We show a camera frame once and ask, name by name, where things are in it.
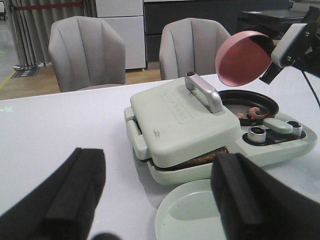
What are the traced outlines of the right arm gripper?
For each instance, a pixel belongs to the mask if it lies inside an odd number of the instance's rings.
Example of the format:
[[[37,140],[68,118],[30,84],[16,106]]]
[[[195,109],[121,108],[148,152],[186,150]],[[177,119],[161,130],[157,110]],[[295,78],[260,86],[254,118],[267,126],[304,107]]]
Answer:
[[[301,71],[313,76],[320,76],[320,7],[318,5],[306,5],[307,12],[302,20],[292,24],[288,30],[290,45],[287,52],[287,61]],[[276,45],[268,36],[255,35],[250,40],[256,43],[269,56]],[[259,80],[269,85],[282,68],[271,63]]]

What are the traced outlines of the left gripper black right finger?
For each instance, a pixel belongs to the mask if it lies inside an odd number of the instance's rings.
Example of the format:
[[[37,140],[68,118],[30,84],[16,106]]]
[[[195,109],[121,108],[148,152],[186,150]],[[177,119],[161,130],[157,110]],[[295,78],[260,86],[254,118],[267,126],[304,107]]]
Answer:
[[[242,154],[216,154],[210,183],[228,240],[320,238],[320,204]]]

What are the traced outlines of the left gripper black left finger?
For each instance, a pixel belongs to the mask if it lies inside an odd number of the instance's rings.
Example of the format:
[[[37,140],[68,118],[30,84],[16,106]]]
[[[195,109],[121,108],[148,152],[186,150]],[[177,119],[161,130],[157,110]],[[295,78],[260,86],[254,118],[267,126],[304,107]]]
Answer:
[[[104,151],[76,148],[45,181],[1,215],[0,238],[87,239],[105,182]]]

